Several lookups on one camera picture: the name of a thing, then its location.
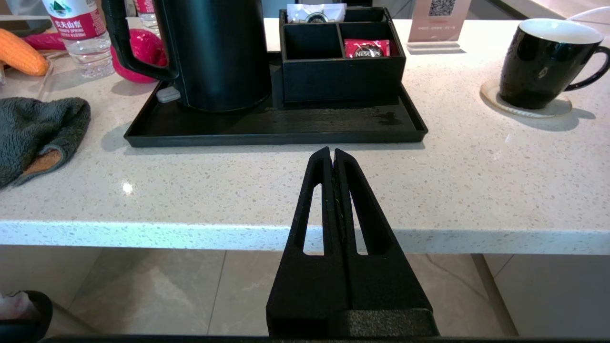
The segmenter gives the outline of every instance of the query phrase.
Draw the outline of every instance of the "orange corn cob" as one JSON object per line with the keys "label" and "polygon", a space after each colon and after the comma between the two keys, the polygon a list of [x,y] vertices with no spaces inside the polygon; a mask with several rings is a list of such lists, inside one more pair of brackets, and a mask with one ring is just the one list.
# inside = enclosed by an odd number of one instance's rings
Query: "orange corn cob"
{"label": "orange corn cob", "polygon": [[38,51],[5,29],[0,29],[0,61],[28,75],[44,76],[49,70]]}

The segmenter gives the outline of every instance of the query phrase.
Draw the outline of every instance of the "beige floor tile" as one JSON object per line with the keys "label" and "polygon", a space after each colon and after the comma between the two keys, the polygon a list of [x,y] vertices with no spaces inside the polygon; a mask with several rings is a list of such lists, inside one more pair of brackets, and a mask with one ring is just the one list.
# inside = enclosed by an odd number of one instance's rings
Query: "beige floor tile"
{"label": "beige floor tile", "polygon": [[104,333],[206,334],[224,254],[106,248],[70,310]]}
{"label": "beige floor tile", "polygon": [[[470,255],[408,255],[444,336],[502,336]],[[229,251],[209,334],[267,334],[265,305],[280,252]]]}
{"label": "beige floor tile", "polygon": [[0,293],[32,290],[70,306],[102,248],[0,247]]}
{"label": "beige floor tile", "polygon": [[268,335],[265,306],[281,258],[277,251],[227,252],[209,334]]}
{"label": "beige floor tile", "polygon": [[409,254],[442,336],[501,337],[485,287],[470,255]]}

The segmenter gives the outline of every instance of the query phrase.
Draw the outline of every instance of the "white packet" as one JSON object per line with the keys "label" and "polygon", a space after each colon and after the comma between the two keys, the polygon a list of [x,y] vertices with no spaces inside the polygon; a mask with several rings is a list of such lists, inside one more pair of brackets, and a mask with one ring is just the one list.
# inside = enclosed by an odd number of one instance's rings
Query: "white packet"
{"label": "white packet", "polygon": [[287,4],[288,23],[341,23],[346,4]]}

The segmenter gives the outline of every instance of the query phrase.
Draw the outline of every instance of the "nescafe packet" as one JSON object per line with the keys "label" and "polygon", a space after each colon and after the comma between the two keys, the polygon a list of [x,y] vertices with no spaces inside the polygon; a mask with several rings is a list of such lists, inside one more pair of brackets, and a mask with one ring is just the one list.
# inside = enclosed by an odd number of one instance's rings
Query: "nescafe packet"
{"label": "nescafe packet", "polygon": [[345,56],[349,59],[390,56],[390,40],[346,39]]}

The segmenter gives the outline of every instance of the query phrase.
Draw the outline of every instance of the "speckled quartz countertop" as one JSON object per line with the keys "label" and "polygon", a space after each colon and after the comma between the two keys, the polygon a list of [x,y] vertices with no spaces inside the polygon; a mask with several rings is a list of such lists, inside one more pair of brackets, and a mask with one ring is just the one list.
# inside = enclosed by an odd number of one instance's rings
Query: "speckled quartz countertop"
{"label": "speckled quartz countertop", "polygon": [[[517,24],[468,21],[465,53],[407,57],[422,143],[331,146],[360,162],[405,251],[610,253],[610,75],[568,93],[575,110],[560,118],[488,108],[479,86],[499,77]],[[277,50],[277,20],[266,25]],[[410,26],[396,21],[403,42]],[[1,97],[40,85],[7,77]],[[154,85],[87,82],[64,59],[49,86],[44,100],[89,100],[91,125],[68,165],[0,190],[0,244],[284,248],[307,159],[324,145],[131,148],[123,134]],[[319,217],[310,224],[319,250]]]}

